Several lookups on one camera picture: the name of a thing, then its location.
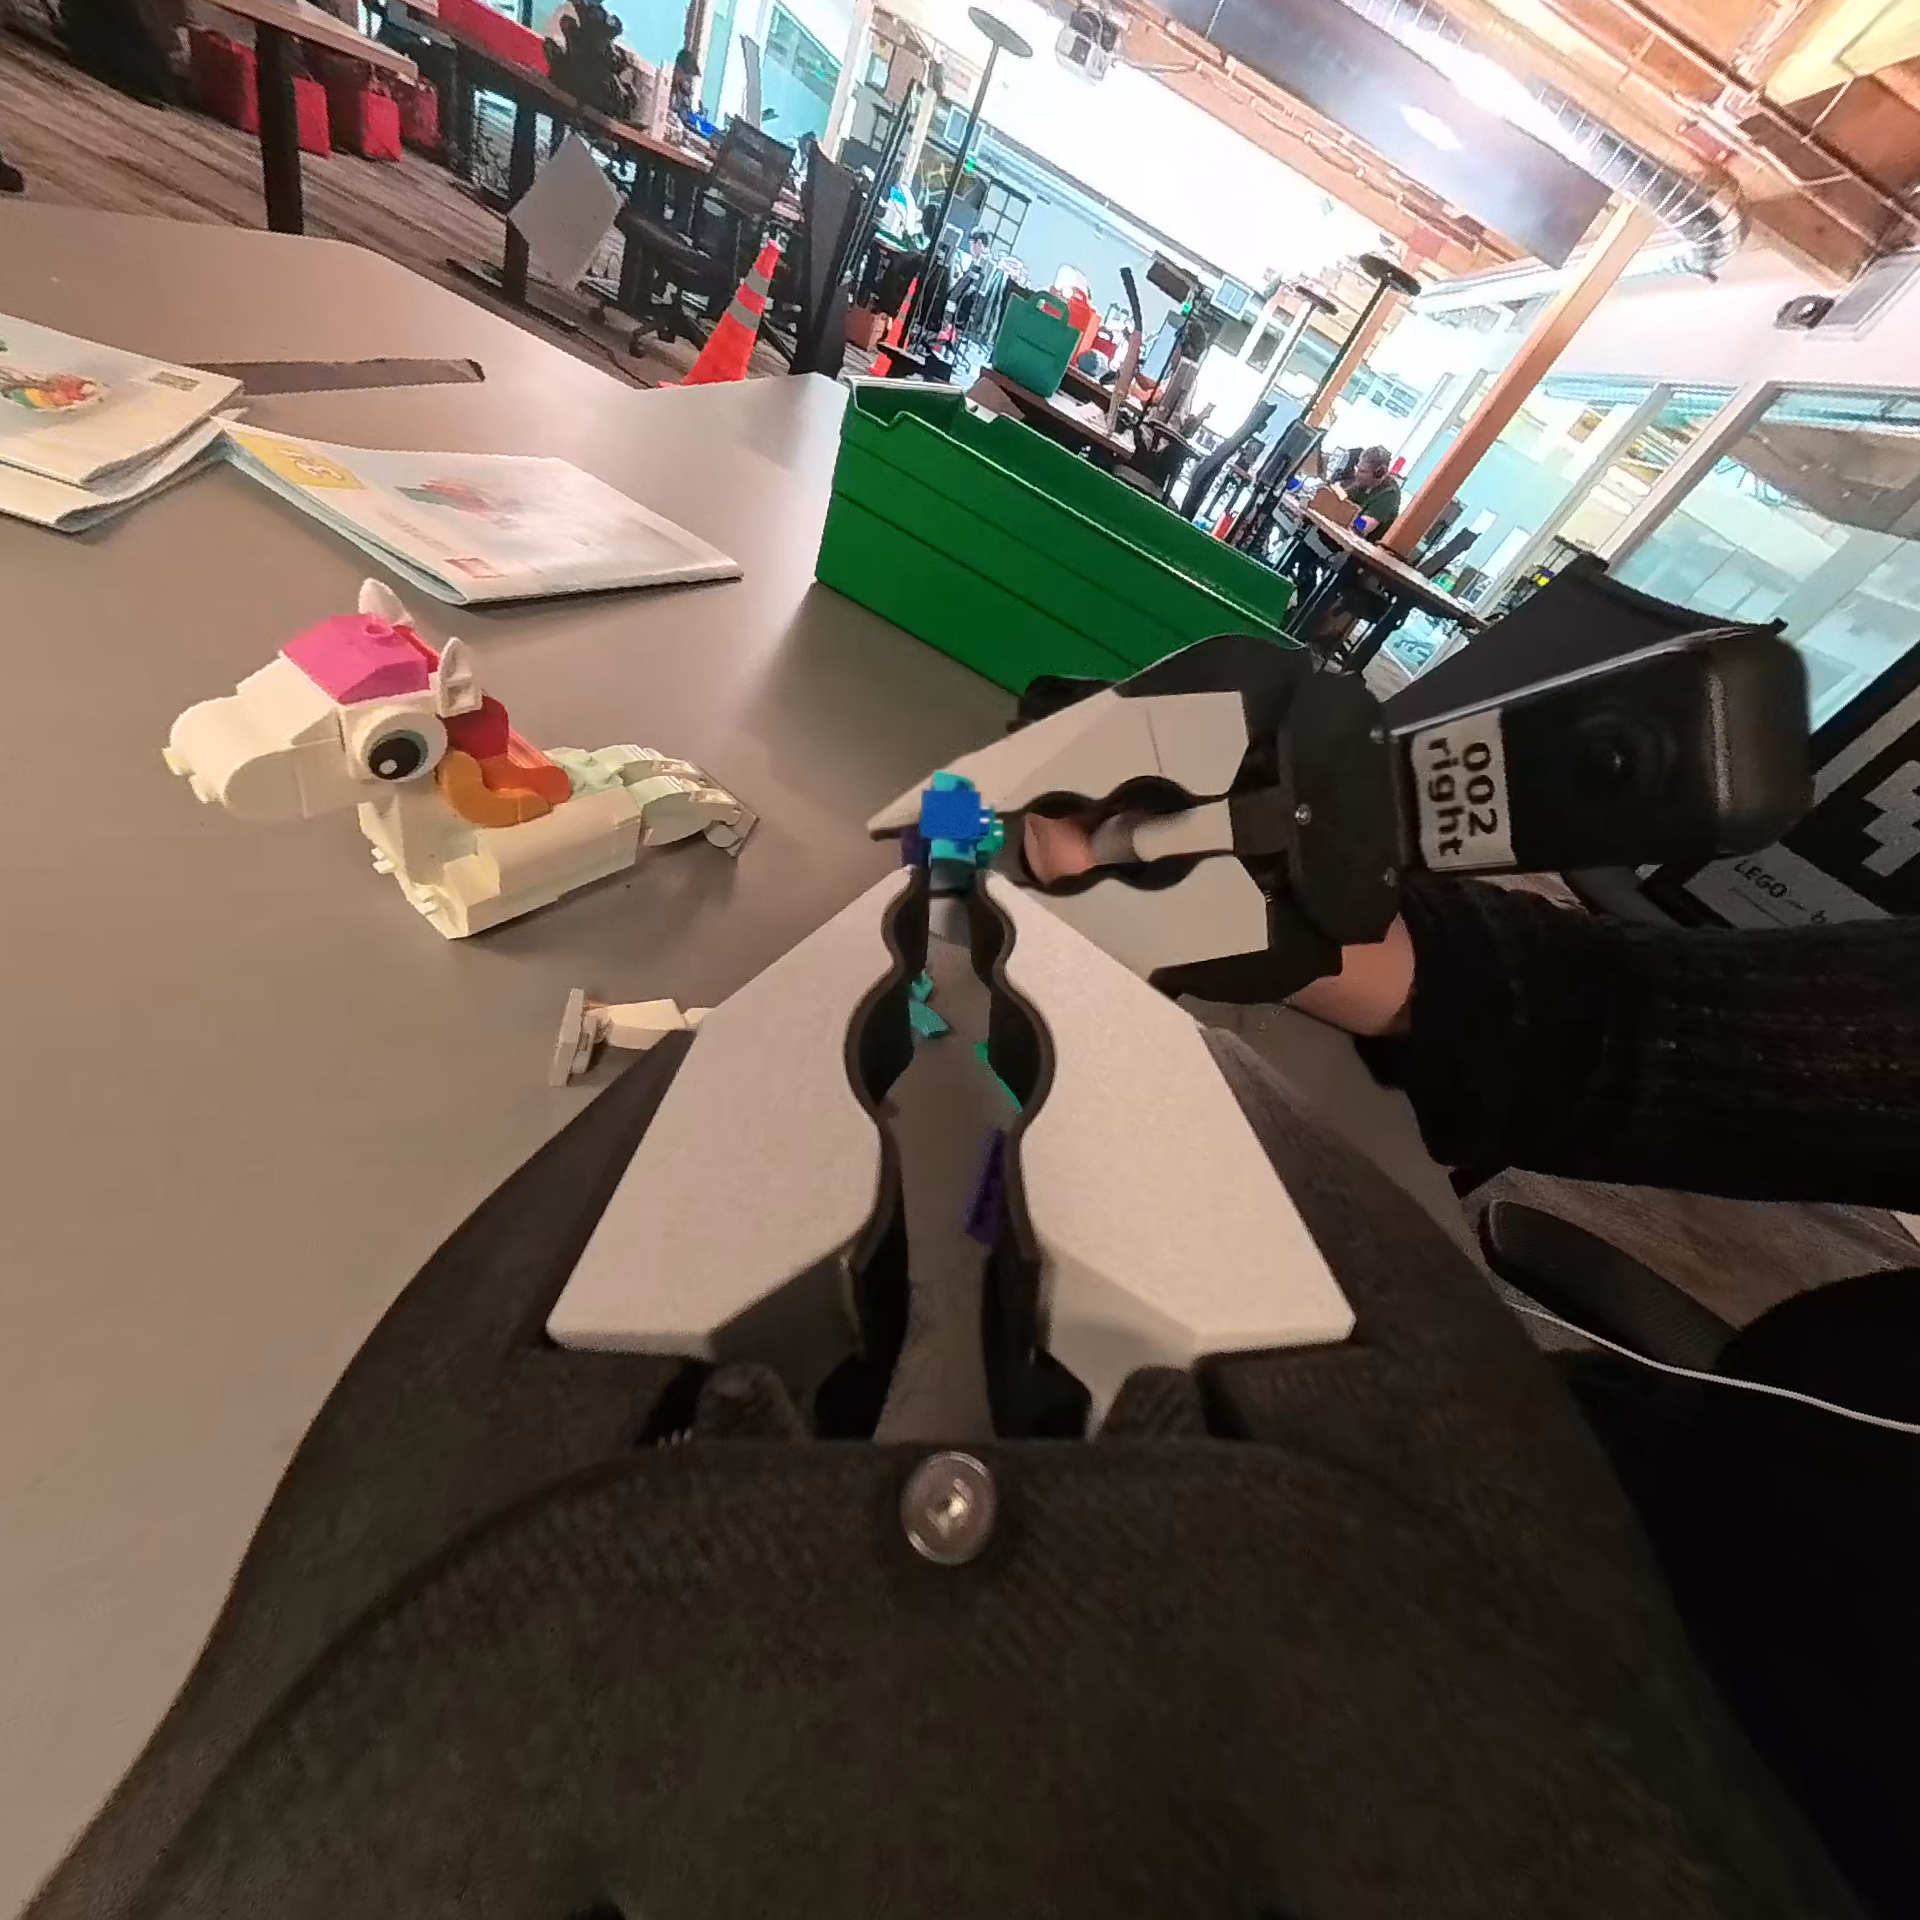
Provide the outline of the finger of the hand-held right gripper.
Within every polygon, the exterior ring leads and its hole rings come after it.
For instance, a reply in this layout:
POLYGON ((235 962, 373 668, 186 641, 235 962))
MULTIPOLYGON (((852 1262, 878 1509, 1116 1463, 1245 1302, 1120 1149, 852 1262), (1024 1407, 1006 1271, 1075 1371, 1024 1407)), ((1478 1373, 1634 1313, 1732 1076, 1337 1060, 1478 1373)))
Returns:
POLYGON ((1052 803, 1182 812, 1226 799, 1249 750, 1240 693, 1124 697, 1109 689, 937 770, 969 782, 1002 819, 1052 803))
POLYGON ((1309 935, 1232 846, 1226 799, 1050 803, 1019 819, 1019 881, 1052 916, 1165 994, 1296 994, 1309 935))

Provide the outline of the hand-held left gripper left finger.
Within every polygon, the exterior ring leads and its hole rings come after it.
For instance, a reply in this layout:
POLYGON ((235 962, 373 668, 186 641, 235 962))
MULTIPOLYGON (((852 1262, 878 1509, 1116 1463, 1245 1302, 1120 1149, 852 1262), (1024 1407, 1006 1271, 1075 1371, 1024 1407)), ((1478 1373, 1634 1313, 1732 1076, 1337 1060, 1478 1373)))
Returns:
POLYGON ((857 1342, 845 1260, 890 1181, 866 1067, 916 873, 881 877, 710 1007, 547 1316, 581 1353, 840 1361, 857 1342))

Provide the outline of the teal and blue lego assembly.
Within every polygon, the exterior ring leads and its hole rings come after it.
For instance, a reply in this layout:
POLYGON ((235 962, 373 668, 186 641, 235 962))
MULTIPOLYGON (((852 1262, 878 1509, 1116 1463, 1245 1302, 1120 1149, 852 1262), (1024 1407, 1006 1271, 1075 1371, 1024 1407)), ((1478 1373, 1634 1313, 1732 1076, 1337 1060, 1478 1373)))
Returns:
POLYGON ((898 852, 904 867, 926 875, 930 901, 968 898, 977 875, 997 869, 1003 839, 1003 821, 974 779, 936 772, 915 797, 898 852))

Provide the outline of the person's right forearm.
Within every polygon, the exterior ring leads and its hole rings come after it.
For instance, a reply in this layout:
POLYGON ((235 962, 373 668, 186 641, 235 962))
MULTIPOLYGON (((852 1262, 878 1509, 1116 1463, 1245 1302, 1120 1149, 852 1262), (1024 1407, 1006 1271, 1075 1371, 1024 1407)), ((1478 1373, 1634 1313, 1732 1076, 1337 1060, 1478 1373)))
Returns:
POLYGON ((1404 1027, 1357 1039, 1429 1153, 1766 1204, 1917 1209, 1917 927, 1652 927, 1408 892, 1404 1027))

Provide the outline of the small white lego leg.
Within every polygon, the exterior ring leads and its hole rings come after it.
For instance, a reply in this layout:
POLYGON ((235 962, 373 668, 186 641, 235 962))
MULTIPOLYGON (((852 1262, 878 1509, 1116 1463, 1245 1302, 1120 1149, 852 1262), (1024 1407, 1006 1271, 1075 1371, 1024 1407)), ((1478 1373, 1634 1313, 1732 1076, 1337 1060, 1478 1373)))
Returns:
POLYGON ((708 1011, 682 1007, 674 999, 604 1001, 569 990, 544 1081, 564 1089, 588 1074, 604 1050, 648 1051, 661 1039, 700 1029, 708 1011))

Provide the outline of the white lego unicorn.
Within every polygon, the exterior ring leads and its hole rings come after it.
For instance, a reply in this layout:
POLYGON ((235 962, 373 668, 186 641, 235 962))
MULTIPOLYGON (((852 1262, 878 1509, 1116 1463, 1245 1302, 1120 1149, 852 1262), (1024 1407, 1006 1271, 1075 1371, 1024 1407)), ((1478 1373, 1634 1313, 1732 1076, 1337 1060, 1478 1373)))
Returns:
POLYGON ((538 748, 464 641, 428 643, 394 590, 283 643, 230 694, 178 714, 162 753, 253 825, 353 812, 374 870, 460 941, 627 873, 651 847, 737 857, 758 819, 691 762, 634 743, 538 748))

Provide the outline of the lego instruction booklet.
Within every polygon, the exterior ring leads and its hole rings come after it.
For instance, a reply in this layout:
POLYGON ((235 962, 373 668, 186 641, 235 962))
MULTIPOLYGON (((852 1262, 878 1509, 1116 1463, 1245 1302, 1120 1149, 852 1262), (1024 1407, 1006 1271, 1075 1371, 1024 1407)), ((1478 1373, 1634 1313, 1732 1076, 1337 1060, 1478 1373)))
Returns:
POLYGON ((717 585, 722 549, 561 459, 349 449, 224 428, 228 462, 454 609, 717 585))

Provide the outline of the black mesh chair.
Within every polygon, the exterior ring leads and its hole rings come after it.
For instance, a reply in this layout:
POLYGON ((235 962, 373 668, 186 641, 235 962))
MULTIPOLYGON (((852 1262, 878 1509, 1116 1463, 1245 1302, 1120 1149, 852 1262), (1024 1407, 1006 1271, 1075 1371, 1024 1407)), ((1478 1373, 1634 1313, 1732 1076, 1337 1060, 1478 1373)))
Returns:
POLYGON ((1785 633, 1785 621, 1676 606, 1621 582, 1594 555, 1577 558, 1515 610, 1473 633, 1442 663, 1382 700, 1382 716, 1392 730, 1421 727, 1453 710, 1497 705, 1526 685, 1609 666, 1657 643, 1718 628, 1785 633))

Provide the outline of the green plastic bin stack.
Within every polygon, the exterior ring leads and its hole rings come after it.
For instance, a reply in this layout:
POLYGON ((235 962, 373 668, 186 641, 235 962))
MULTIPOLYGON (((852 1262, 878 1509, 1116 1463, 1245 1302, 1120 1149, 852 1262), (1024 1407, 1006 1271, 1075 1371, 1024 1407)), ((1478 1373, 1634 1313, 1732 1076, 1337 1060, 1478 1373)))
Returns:
POLYGON ((849 383, 817 582, 1010 693, 1288 641, 1294 585, 957 389, 849 383))

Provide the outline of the black and white tag board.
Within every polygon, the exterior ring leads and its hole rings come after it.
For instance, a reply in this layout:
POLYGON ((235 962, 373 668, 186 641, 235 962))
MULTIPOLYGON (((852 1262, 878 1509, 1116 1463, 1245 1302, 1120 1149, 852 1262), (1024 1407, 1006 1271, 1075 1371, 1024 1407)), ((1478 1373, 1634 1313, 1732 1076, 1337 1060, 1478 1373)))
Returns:
POLYGON ((1651 870, 1670 918, 1725 927, 1910 921, 1917 914, 1916 705, 1868 727, 1816 777, 1816 807, 1756 852, 1651 870))

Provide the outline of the green tote bag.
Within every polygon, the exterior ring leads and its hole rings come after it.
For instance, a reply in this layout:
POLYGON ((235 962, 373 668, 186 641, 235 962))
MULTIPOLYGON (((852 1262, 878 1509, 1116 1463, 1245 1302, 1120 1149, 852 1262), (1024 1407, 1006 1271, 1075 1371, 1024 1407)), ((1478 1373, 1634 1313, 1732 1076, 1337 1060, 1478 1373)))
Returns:
POLYGON ((1052 397, 1067 377, 1080 377, 1080 356, 1088 351, 1088 330, 1097 310, 1083 294, 1057 290, 1009 294, 990 355, 990 373, 1052 397))

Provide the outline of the black office chair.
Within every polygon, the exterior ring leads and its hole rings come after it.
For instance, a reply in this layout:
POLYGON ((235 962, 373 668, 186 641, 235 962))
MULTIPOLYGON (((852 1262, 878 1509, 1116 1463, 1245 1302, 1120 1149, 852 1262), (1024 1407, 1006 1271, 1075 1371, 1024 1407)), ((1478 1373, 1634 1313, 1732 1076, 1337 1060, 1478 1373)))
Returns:
POLYGON ((634 321, 630 347, 707 346, 762 251, 795 164, 797 148, 737 117, 705 169, 670 164, 636 177, 616 218, 616 309, 634 321))

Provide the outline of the black floor lamp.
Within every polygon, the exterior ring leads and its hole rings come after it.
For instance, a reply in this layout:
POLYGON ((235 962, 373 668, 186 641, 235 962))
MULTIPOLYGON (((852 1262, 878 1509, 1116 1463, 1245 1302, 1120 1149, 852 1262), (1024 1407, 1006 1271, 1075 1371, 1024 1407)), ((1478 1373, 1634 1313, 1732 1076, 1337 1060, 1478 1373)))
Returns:
POLYGON ((941 260, 945 235, 947 235, 947 229, 952 223, 954 205, 957 201, 957 187, 961 187, 963 173, 965 173, 969 155, 972 155, 972 147, 974 147, 974 139, 977 139, 977 127, 980 124, 980 117, 986 113, 986 105, 988 105, 988 98, 990 98, 990 91, 992 91, 992 81, 997 75, 997 66, 998 66, 1002 57, 1010 57, 1010 60, 1017 60, 1017 61, 1034 57, 1034 46, 1019 35, 1019 29, 1016 29, 1009 20, 998 19, 995 11, 988 11, 986 6, 969 6, 968 19, 974 26, 974 29, 979 33, 979 36, 988 43, 988 60, 980 66, 980 73, 979 73, 979 81, 977 81, 977 87, 974 87, 974 93, 972 93, 972 101, 969 101, 969 108, 968 108, 968 118, 965 118, 963 133, 957 137, 954 158, 952 158, 948 177, 947 177, 947 182, 945 182, 945 195, 941 195, 940 205, 936 211, 932 229, 930 229, 930 235, 929 235, 926 274, 923 274, 923 283, 918 289, 923 294, 930 289, 932 268, 937 268, 940 260, 941 260))

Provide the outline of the row of red bags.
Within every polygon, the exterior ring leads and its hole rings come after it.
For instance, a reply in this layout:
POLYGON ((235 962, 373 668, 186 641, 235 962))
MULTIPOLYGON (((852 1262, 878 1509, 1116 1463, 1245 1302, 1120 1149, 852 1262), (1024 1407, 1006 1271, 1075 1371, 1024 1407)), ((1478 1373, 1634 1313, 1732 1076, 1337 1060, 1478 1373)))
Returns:
MULTIPOLYGON (((253 33, 235 36, 220 26, 182 29, 187 83, 194 105, 237 133, 259 135, 253 33)), ((406 148, 443 153, 442 98, 420 81, 396 75, 293 38, 289 70, 294 84, 294 130, 302 153, 347 153, 398 163, 406 148)))

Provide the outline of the stacked pale instruction booklets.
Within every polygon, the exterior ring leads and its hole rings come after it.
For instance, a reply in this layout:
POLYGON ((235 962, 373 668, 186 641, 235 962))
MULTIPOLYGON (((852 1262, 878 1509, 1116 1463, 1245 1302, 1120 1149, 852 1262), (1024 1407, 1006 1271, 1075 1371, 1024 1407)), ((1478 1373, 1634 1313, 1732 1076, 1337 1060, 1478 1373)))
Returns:
POLYGON ((76 535, 220 455, 233 374, 3 318, 3 514, 76 535))

